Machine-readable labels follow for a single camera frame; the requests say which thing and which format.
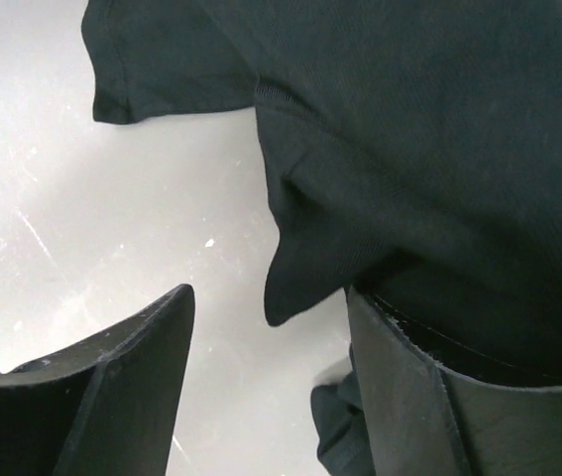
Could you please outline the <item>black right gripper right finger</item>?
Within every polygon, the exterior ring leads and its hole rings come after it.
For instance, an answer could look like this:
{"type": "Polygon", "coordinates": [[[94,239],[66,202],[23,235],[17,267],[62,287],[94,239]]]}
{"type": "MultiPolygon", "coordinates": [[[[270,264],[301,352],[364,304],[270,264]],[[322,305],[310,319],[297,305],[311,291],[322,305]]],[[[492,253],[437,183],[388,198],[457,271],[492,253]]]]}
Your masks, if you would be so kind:
{"type": "Polygon", "coordinates": [[[562,379],[492,359],[349,291],[380,475],[562,475],[562,379]]]}

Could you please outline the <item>black t shirt flower print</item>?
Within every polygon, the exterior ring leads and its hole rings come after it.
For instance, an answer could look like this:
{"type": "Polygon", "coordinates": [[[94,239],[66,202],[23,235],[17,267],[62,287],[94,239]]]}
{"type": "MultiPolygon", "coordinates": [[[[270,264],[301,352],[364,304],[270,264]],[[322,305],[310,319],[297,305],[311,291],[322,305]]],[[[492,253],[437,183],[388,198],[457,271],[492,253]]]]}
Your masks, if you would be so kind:
{"type": "MultiPolygon", "coordinates": [[[[93,117],[256,111],[279,326],[338,291],[562,379],[562,1],[91,1],[93,117]]],[[[375,469],[352,370],[317,456],[375,469]]]]}

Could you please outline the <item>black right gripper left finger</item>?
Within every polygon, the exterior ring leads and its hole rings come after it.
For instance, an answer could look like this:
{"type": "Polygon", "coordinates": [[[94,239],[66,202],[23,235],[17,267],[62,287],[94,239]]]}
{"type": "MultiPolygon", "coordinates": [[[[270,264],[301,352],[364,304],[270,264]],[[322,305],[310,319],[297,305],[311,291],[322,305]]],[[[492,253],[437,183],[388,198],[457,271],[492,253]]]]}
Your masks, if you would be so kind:
{"type": "Polygon", "coordinates": [[[194,315],[193,288],[180,285],[0,373],[0,475],[164,475],[194,315]]]}

